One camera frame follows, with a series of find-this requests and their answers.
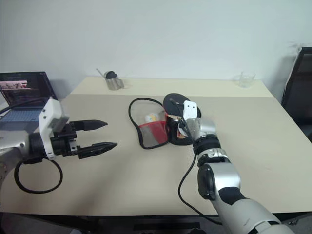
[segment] table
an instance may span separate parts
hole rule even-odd
[[[125,80],[126,89],[110,91],[102,78],[86,78],[62,104],[70,120],[99,119],[108,126],[80,132],[82,146],[118,142],[100,156],[56,161],[63,184],[44,195],[19,190],[13,171],[1,190],[2,212],[40,215],[146,216],[195,215],[177,196],[177,186],[192,160],[191,146],[167,144],[143,150],[127,110],[137,97],[162,101],[179,92],[197,102],[202,117],[212,119],[223,149],[238,169],[242,193],[273,213],[312,211],[312,144],[259,80],[247,89],[233,81]],[[197,168],[186,179],[182,195],[207,215],[216,211],[197,192]],[[49,162],[20,170],[25,186],[46,189],[58,181]]]

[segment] white wall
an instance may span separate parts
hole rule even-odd
[[[0,0],[0,71],[47,72],[67,95],[86,75],[232,79],[280,99],[311,0]]]

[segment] clear plastic cup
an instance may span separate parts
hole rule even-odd
[[[252,72],[242,72],[239,77],[238,85],[242,88],[248,88],[253,83],[255,73]]]

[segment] laptop keyboard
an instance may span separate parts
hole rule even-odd
[[[1,122],[36,122],[41,110],[12,110],[1,118]]]

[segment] laptop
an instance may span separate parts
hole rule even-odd
[[[25,130],[27,126],[37,128],[38,116],[48,98],[57,100],[45,72],[0,73],[0,91],[10,106],[43,98],[12,108],[0,119],[1,130]]]

